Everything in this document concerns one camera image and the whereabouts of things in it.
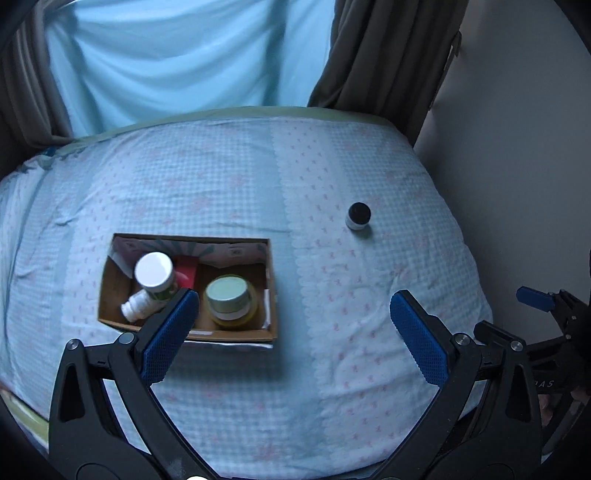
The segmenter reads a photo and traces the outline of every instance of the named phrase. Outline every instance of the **metal screw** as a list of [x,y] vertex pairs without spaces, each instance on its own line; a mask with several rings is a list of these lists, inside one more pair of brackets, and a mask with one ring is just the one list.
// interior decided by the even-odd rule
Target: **metal screw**
[[80,345],[80,341],[78,339],[73,338],[68,343],[66,343],[66,348],[68,350],[76,350]]
[[123,343],[124,345],[133,342],[134,339],[135,335],[131,332],[125,332],[119,335],[119,343]]
[[521,352],[523,350],[523,343],[513,340],[511,342],[511,349],[513,349],[515,352]]
[[470,344],[470,337],[468,337],[468,335],[465,333],[457,333],[454,335],[453,339],[458,345],[466,346]]

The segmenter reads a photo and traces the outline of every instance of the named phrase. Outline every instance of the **blue gingham fabric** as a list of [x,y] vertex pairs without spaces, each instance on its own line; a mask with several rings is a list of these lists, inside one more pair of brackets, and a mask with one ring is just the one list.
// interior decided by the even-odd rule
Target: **blue gingham fabric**
[[[361,233],[345,227],[354,202],[372,209]],[[0,227],[0,380],[45,416],[65,343],[118,335],[96,320],[114,232],[271,239],[275,347],[185,343],[153,386],[224,476],[317,478],[389,456],[436,392],[389,319],[396,291],[452,333],[491,320],[413,150],[361,117],[172,122],[47,152],[0,183]]]

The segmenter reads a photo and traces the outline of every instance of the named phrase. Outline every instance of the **black cap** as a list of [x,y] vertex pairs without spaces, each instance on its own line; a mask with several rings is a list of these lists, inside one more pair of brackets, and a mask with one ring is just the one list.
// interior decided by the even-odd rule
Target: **black cap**
[[354,203],[349,208],[349,218],[353,223],[357,223],[357,225],[365,225],[366,223],[369,223],[371,210],[364,203]]

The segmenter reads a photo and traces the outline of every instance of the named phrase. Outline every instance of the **curtain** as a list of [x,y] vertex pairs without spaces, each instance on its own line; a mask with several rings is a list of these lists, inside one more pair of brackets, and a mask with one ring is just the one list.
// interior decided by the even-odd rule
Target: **curtain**
[[414,145],[468,0],[336,0],[328,62],[308,106],[390,120]]
[[27,15],[0,57],[0,164],[17,166],[51,145],[72,141],[72,129],[49,68],[45,15],[72,0],[40,0]]

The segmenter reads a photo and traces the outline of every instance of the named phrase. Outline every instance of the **blue textured pad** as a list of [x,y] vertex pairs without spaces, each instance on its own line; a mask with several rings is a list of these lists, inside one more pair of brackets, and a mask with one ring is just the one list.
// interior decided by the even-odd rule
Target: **blue textured pad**
[[144,350],[142,371],[139,374],[147,385],[164,379],[189,330],[193,327],[198,311],[199,295],[189,290]]
[[554,310],[554,307],[556,306],[552,295],[529,287],[519,288],[515,296],[519,302],[541,310],[542,312]]
[[392,296],[390,318],[402,335],[425,380],[441,388],[448,377],[445,351],[400,293]]

